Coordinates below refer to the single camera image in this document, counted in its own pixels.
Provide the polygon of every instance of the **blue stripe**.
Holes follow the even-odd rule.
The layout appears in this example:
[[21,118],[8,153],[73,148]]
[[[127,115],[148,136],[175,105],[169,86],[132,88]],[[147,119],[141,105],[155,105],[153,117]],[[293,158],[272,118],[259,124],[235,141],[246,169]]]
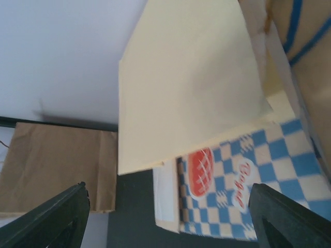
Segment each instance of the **blue stripe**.
[[286,53],[291,49],[293,45],[294,37],[299,26],[301,8],[302,8],[302,0],[293,0],[290,27],[288,30],[288,35],[286,37],[286,42],[283,45],[284,51]]
[[331,17],[329,17],[320,30],[315,34],[315,36],[298,52],[293,58],[290,59],[290,66],[294,66],[302,56],[304,56],[310,49],[312,49],[316,43],[322,39],[326,32],[331,27]]

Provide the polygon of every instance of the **white paper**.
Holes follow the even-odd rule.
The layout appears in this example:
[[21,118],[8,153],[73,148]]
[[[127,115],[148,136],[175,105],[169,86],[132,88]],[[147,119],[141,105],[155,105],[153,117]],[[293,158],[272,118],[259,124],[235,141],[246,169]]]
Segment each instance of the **white paper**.
[[149,1],[120,62],[119,104],[119,174],[270,113],[238,2]]
[[175,221],[173,165],[171,161],[153,169],[155,218],[162,221]]

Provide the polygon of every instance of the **dark countertop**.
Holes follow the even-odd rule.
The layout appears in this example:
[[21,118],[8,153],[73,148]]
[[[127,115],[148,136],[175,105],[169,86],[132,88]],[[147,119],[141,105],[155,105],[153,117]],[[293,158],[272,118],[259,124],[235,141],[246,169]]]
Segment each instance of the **dark countertop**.
[[116,211],[109,214],[108,248],[259,247],[257,242],[176,234],[155,224],[152,170],[117,177]]

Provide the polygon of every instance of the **brown paper bag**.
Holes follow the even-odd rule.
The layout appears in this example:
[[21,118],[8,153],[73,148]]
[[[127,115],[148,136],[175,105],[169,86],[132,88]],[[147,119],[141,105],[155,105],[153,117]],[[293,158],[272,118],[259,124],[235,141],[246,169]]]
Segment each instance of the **brown paper bag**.
[[117,133],[18,123],[0,174],[0,216],[29,212],[84,181],[92,212],[115,210]]

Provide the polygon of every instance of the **red bread logo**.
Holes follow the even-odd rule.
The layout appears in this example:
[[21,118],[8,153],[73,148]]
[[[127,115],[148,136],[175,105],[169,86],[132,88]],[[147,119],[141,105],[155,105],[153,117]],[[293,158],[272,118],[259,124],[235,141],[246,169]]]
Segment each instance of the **red bread logo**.
[[209,148],[188,155],[189,190],[193,199],[204,197],[212,185],[214,159]]

